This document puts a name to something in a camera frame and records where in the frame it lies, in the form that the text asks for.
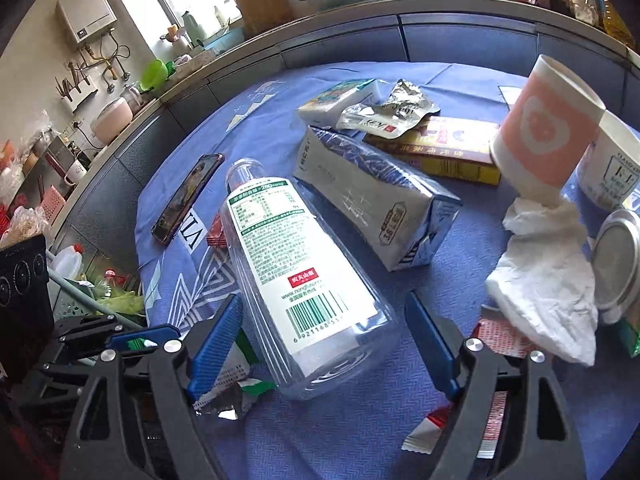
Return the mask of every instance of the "yellow box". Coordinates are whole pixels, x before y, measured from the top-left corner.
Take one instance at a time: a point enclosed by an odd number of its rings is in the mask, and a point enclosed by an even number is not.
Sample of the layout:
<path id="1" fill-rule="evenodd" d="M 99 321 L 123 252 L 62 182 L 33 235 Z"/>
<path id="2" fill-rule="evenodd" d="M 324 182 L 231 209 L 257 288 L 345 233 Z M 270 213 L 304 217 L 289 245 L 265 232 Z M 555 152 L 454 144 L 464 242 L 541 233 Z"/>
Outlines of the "yellow box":
<path id="1" fill-rule="evenodd" d="M 364 140 L 424 173 L 497 186 L 500 170 L 489 143 L 499 129 L 496 123 L 430 116 L 397 139 Z"/>

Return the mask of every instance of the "tissue pack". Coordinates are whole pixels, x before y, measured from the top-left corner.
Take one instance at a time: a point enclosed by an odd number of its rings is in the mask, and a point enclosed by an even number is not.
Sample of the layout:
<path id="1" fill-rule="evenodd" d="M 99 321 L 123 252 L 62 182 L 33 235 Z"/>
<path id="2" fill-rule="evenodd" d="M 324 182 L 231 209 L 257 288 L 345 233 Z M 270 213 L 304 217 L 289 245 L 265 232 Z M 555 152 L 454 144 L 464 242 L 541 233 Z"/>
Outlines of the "tissue pack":
<path id="1" fill-rule="evenodd" d="M 311 127 L 293 175 L 351 220 L 387 270 L 430 263 L 462 206 L 444 186 L 385 153 Z"/>
<path id="2" fill-rule="evenodd" d="M 375 79 L 351 79 L 343 81 L 314 97 L 298 108 L 298 115 L 306 124 L 319 128 L 335 128 L 342 111 L 351 105 L 380 100 L 380 90 Z"/>
<path id="3" fill-rule="evenodd" d="M 497 186 L 500 170 L 489 154 L 499 124 L 431 116 L 397 139 L 367 135 L 365 142 L 424 173 Z"/>

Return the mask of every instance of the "blue gripper pad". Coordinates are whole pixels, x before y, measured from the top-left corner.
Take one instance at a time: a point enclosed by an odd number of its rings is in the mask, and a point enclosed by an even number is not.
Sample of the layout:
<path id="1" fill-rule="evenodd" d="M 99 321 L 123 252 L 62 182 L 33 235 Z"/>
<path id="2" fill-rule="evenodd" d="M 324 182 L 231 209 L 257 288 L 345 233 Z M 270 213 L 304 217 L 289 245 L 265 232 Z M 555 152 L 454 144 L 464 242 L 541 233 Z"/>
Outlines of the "blue gripper pad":
<path id="1" fill-rule="evenodd" d="M 233 295 L 227 304 L 221 306 L 213 321 L 215 323 L 211 332 L 204 339 L 200 351 L 191 360 L 191 381 L 186 390 L 193 402 L 212 389 L 231 345 L 238 336 L 242 325 L 240 295 Z"/>
<path id="2" fill-rule="evenodd" d="M 447 399 L 455 399 L 460 392 L 455 356 L 436 323 L 413 292 L 407 295 L 404 302 L 404 317 L 433 385 Z"/>
<path id="3" fill-rule="evenodd" d="M 116 334 L 110 337 L 105 348 L 124 352 L 129 350 L 127 341 L 136 338 L 149 339 L 149 341 L 153 341 L 162 348 L 162 345 L 167 341 L 171 341 L 171 339 L 180 339 L 180 331 L 172 325 L 160 325 L 153 328 L 145 328 L 144 330 L 137 330 L 136 332 Z"/>

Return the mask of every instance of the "kitchen counter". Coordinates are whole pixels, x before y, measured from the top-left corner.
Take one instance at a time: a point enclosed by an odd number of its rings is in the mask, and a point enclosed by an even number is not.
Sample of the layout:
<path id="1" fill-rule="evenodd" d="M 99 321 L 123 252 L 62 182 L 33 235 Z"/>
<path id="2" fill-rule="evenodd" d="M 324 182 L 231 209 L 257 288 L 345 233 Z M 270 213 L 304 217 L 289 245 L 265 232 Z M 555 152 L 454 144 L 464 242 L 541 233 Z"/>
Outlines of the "kitchen counter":
<path id="1" fill-rule="evenodd" d="M 574 70 L 609 110 L 640 129 L 634 106 L 640 57 L 596 28 L 511 0 L 372 0 L 245 41 L 147 105 L 69 197 L 53 224 L 52 248 L 80 242 L 123 272 L 137 273 L 133 231 L 142 189 L 215 110 L 284 70 L 344 61 L 437 61 L 528 76 L 539 54 Z"/>

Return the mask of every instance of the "green bowl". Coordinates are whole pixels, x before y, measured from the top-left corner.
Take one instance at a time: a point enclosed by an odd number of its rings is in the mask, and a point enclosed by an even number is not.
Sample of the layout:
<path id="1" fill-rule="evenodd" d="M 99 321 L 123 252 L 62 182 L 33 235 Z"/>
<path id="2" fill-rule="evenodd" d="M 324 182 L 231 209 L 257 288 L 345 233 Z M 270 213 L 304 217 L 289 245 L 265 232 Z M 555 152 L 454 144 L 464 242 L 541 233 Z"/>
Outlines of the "green bowl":
<path id="1" fill-rule="evenodd" d="M 155 59 L 147 65 L 145 73 L 140 78 L 140 88 L 145 92 L 152 88 L 158 88 L 168 76 L 169 71 L 164 63 Z"/>

